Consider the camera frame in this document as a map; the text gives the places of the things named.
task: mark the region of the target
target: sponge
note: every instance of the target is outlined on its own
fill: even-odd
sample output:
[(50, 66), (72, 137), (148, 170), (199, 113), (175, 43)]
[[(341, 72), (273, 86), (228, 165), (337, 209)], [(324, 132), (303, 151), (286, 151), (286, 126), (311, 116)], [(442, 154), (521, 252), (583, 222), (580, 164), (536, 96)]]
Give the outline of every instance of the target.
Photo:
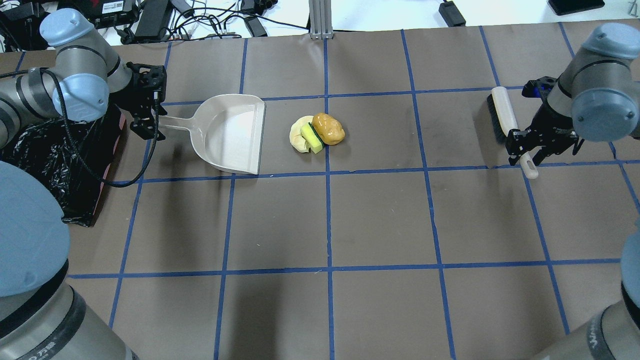
[(302, 125), (302, 127), (300, 128), (300, 134), (309, 143), (309, 146), (311, 146), (311, 151), (313, 151), (314, 154), (320, 152), (320, 150), (322, 150), (322, 148), (324, 147), (320, 136), (316, 134), (316, 130), (314, 130), (311, 124), (306, 123)]

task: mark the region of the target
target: dustpan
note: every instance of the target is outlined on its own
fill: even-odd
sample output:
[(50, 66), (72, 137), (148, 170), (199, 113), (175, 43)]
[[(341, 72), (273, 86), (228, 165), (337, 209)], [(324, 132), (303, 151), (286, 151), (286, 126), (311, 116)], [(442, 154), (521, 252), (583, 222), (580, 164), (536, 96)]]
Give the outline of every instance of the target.
[(214, 167), (258, 174), (264, 101), (253, 95), (225, 94), (203, 102), (189, 119), (160, 116), (160, 127), (187, 130), (193, 149)]

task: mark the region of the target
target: power adapter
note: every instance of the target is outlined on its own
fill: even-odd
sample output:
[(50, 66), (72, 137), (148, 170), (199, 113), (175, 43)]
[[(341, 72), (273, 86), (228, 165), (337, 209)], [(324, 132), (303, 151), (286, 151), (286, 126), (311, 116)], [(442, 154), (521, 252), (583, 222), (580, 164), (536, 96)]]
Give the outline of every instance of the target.
[(438, 9), (438, 12), (440, 12), (440, 15), (450, 28), (454, 26), (464, 26), (467, 24), (467, 21), (453, 1), (445, 0), (443, 3), (440, 3), (440, 9)]
[(260, 19), (255, 16), (245, 17), (244, 24), (246, 25), (247, 30), (251, 33), (251, 36), (254, 38), (269, 36), (267, 31), (264, 29), (264, 26), (260, 23)]

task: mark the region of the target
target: blue tape grid line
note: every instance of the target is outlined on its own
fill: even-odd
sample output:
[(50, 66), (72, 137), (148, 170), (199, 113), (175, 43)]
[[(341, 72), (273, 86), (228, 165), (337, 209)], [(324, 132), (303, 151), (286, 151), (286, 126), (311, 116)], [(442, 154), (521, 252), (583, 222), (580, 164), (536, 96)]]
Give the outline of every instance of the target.
[[(552, 260), (554, 266), (566, 265), (589, 265), (589, 264), (618, 264), (620, 258), (607, 259), (567, 259)], [(394, 270), (436, 270), (440, 267), (445, 269), (464, 269), (464, 268), (513, 268), (526, 266), (546, 266), (546, 260), (538, 261), (507, 261), (494, 263), (443, 263), (443, 264), (404, 264), (404, 265), (354, 265), (354, 266), (332, 266), (333, 272), (350, 272), (350, 271), (394, 271)], [(264, 269), (247, 269), (247, 270), (229, 270), (227, 275), (265, 275), (265, 274), (304, 274), (329, 272), (327, 266), (310, 267), (310, 268), (264, 268)], [(221, 276), (222, 270), (208, 271), (183, 271), (183, 272), (133, 272), (133, 273), (106, 273), (106, 274), (72, 274), (68, 275), (71, 279), (142, 279), (152, 277), (189, 277), (189, 276)]]
[(431, 231), (433, 232), (433, 245), (436, 253), (436, 261), (438, 265), (438, 273), (440, 278), (440, 293), (442, 295), (442, 307), (444, 310), (444, 320), (447, 327), (447, 339), (449, 341), (449, 354), (452, 359), (456, 358), (456, 347), (453, 342), (453, 330), (451, 327), (451, 316), (449, 314), (449, 301), (447, 299), (447, 286), (444, 278), (444, 268), (442, 267), (442, 256), (440, 254), (440, 242), (438, 241), (438, 229), (435, 223), (435, 212), (433, 208), (433, 196), (431, 194), (431, 182), (429, 181), (429, 167), (427, 157), (424, 152), (424, 140), (422, 137), (422, 126), (420, 125), (420, 114), (418, 111), (418, 100), (415, 94), (415, 82), (413, 79), (413, 69), (411, 67), (411, 57), (409, 56), (409, 48), (406, 44), (406, 36), (404, 30), (400, 31), (402, 43), (404, 47), (404, 57), (406, 58), (406, 67), (409, 73), (409, 82), (411, 84), (413, 99), (413, 114), (415, 116), (415, 127), (418, 136), (418, 144), (420, 145), (420, 156), (422, 158), (422, 171), (424, 172), (424, 184), (427, 191), (427, 200), (429, 202), (429, 217), (431, 221)]
[[(482, 26), (480, 27), (480, 33), (482, 34), (482, 38), (483, 38), (483, 42), (484, 42), (484, 46), (486, 49), (486, 54), (489, 57), (489, 62), (492, 65), (492, 70), (494, 71), (494, 76), (495, 76), (495, 83), (500, 86), (500, 79), (498, 78), (497, 72), (495, 71), (495, 67), (493, 66), (493, 57), (491, 55), (491, 49), (489, 48), (488, 42), (486, 41), (486, 37), (484, 35), (484, 29), (482, 28)], [(564, 313), (564, 304), (562, 301), (562, 296), (560, 295), (560, 290), (558, 288), (558, 284), (557, 284), (557, 279), (556, 279), (556, 272), (554, 271), (554, 266), (553, 263), (551, 262), (551, 256), (549, 254), (548, 248), (547, 248), (547, 241), (545, 239), (545, 234), (544, 231), (542, 229), (542, 223), (540, 222), (540, 214), (538, 214), (538, 208), (536, 207), (536, 201), (533, 195), (533, 191), (531, 190), (531, 184), (529, 182), (529, 179), (527, 179), (526, 176), (524, 176), (524, 173), (522, 173), (522, 179), (524, 180), (525, 183), (525, 187), (527, 188), (527, 194), (529, 196), (529, 202), (531, 203), (531, 210), (533, 211), (533, 216), (534, 219), (536, 221), (536, 227), (538, 228), (538, 235), (540, 237), (540, 245), (542, 246), (542, 250), (543, 253), (545, 255), (545, 262), (547, 264), (547, 268), (549, 270), (549, 277), (551, 280), (551, 285), (553, 286), (554, 289), (554, 293), (556, 295), (556, 302), (557, 302), (557, 306), (558, 306), (558, 311), (560, 313), (560, 318), (562, 320), (563, 323), (563, 327), (564, 327), (564, 332), (566, 334), (569, 333), (569, 323), (567, 322), (566, 319), (566, 314)]]
[[(244, 93), (244, 73), (246, 70), (246, 52), (247, 52), (248, 39), (244, 40), (243, 53), (242, 53), (242, 68), (240, 70), (240, 90), (239, 93)], [(227, 229), (225, 231), (225, 250), (222, 257), (222, 271), (220, 273), (220, 292), (218, 294), (218, 317), (216, 319), (216, 334), (214, 338), (214, 350), (213, 359), (218, 360), (220, 358), (220, 338), (222, 334), (222, 317), (225, 305), (225, 290), (227, 288), (227, 265), (229, 259), (229, 243), (231, 239), (231, 221), (234, 208), (234, 195), (236, 193), (236, 174), (231, 174), (231, 184), (229, 186), (229, 205), (227, 210)]]
[[(166, 55), (164, 56), (164, 67), (168, 68), (169, 66), (169, 56), (171, 55), (171, 46), (172, 43), (169, 43), (166, 48)], [(145, 163), (146, 158), (149, 154), (149, 149), (151, 147), (151, 141), (147, 141), (147, 146), (145, 147), (145, 154), (142, 158), (142, 164)], [(127, 239), (125, 241), (124, 250), (122, 251), (122, 260), (120, 262), (120, 275), (124, 274), (125, 267), (127, 265), (127, 256), (129, 255), (129, 246), (131, 244), (131, 235), (133, 233), (133, 225), (136, 221), (136, 213), (138, 211), (138, 203), (140, 201), (140, 194), (142, 194), (142, 186), (144, 184), (144, 174), (140, 177), (138, 181), (138, 189), (136, 191), (136, 198), (133, 202), (133, 207), (131, 209), (131, 218), (129, 219), (129, 228), (127, 230)], [(116, 285), (116, 291), (113, 296), (113, 304), (111, 305), (111, 314), (109, 316), (109, 327), (113, 328), (113, 322), (115, 321), (116, 311), (118, 310), (118, 301), (120, 300), (120, 290), (122, 289), (122, 279), (123, 277), (118, 278), (118, 284)]]
[[(586, 167), (586, 166), (605, 166), (605, 165), (621, 165), (621, 164), (640, 164), (640, 160), (607, 160), (607, 161), (576, 161), (575, 163), (542, 163), (538, 167)], [(468, 165), (457, 167), (429, 167), (429, 172), (438, 171), (464, 171), (464, 170), (489, 170), (489, 169), (507, 169), (520, 168), (519, 165), (512, 167), (511, 165), (499, 165), (496, 167), (487, 167), (485, 165)], [(330, 174), (351, 175), (351, 174), (387, 174), (398, 172), (421, 172), (423, 168), (380, 168), (380, 169), (362, 169), (362, 170), (332, 170)], [(305, 176), (325, 176), (326, 172), (281, 172), (274, 174), (241, 174), (236, 175), (236, 179), (263, 179), (273, 177), (305, 177)], [(174, 181), (212, 181), (212, 180), (231, 180), (231, 175), (224, 176), (195, 176), (195, 177), (159, 177), (152, 179), (141, 179), (139, 183), (170, 183)], [(124, 184), (125, 181), (116, 181), (116, 183)]]
[[(509, 90), (522, 89), (522, 86), (506, 86)], [(450, 88), (450, 89), (423, 89), (412, 91), (388, 91), (388, 92), (359, 92), (348, 94), (323, 94), (323, 95), (300, 95), (300, 96), (280, 96), (280, 97), (263, 97), (263, 101), (286, 101), (286, 100), (307, 100), (307, 99), (322, 99), (322, 98), (334, 98), (334, 97), (367, 97), (367, 96), (393, 96), (393, 95), (411, 95), (411, 94), (437, 94), (443, 92), (471, 92), (471, 91), (490, 91), (490, 87), (481, 88)], [(200, 105), (204, 100), (197, 101), (173, 101), (163, 102), (163, 106), (182, 106), (182, 105)]]
[(551, 285), (554, 288), (554, 293), (556, 294), (556, 302), (558, 305), (558, 310), (560, 312), (560, 318), (562, 319), (562, 325), (564, 327), (564, 333), (569, 334), (569, 323), (566, 319), (566, 314), (564, 313), (564, 304), (562, 301), (562, 296), (560, 296), (560, 289), (558, 288), (558, 283), (556, 279), (556, 272), (554, 271), (553, 263), (551, 262), (551, 256), (549, 255), (549, 249), (547, 247), (547, 241), (545, 239), (545, 233), (542, 229), (542, 223), (540, 222), (540, 215), (538, 214), (538, 208), (536, 207), (536, 200), (533, 197), (533, 191), (531, 190), (531, 183), (529, 179), (522, 173), (522, 179), (524, 179), (525, 186), (527, 187), (527, 194), (529, 196), (529, 202), (531, 203), (531, 209), (533, 210), (533, 216), (536, 219), (536, 227), (538, 228), (538, 235), (540, 236), (540, 244), (542, 246), (542, 251), (545, 255), (545, 263), (549, 270), (549, 276), (551, 278)]
[(569, 48), (569, 53), (573, 58), (575, 53), (573, 52), (573, 47), (571, 46), (571, 42), (569, 42), (569, 37), (566, 36), (566, 30), (564, 29), (564, 25), (562, 22), (558, 22), (558, 26), (560, 27), (560, 32), (562, 33), (562, 37), (564, 38), (564, 42), (566, 43), (567, 48)]
[(225, 302), (225, 289), (227, 286), (227, 265), (229, 259), (229, 243), (231, 237), (231, 219), (234, 206), (234, 194), (236, 190), (236, 177), (232, 176), (231, 185), (229, 188), (229, 205), (227, 210), (227, 230), (225, 232), (225, 250), (222, 258), (222, 271), (220, 272), (220, 293), (218, 297), (218, 317), (216, 320), (216, 335), (214, 339), (213, 358), (218, 360), (220, 357), (220, 336), (222, 332), (222, 316)]
[[(329, 54), (327, 39), (323, 39), (324, 51), (324, 112), (329, 113)], [(326, 276), (329, 312), (329, 359), (335, 360), (335, 331), (333, 327), (333, 250), (331, 247), (331, 163), (329, 146), (324, 147), (324, 176), (326, 179)]]
[(15, 66), (15, 71), (20, 70), (20, 67), (22, 66), (22, 61), (24, 60), (24, 55), (27, 52), (23, 51), (22, 54), (20, 55), (20, 60), (18, 60), (18, 65)]
[(493, 78), (495, 80), (495, 86), (500, 86), (500, 79), (498, 78), (498, 72), (495, 70), (495, 64), (493, 63), (493, 58), (491, 56), (491, 51), (489, 50), (489, 43), (486, 41), (486, 35), (484, 34), (484, 28), (482, 26), (478, 26), (480, 30), (480, 36), (482, 36), (482, 42), (484, 44), (484, 50), (486, 51), (486, 55), (489, 58), (489, 65), (491, 65), (491, 72), (493, 73)]

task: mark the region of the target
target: black trash bag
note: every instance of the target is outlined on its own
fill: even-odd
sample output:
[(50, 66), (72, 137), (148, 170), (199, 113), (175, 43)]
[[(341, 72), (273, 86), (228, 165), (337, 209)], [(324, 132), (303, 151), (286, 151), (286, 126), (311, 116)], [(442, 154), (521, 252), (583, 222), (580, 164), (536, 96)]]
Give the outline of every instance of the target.
[[(110, 104), (102, 119), (68, 122), (80, 155), (102, 177), (113, 161), (114, 148), (122, 133), (124, 120), (120, 117), (120, 110)], [(49, 189), (64, 212), (63, 222), (91, 226), (102, 183), (74, 155), (62, 120), (25, 127), (4, 147), (2, 161), (23, 169)]]

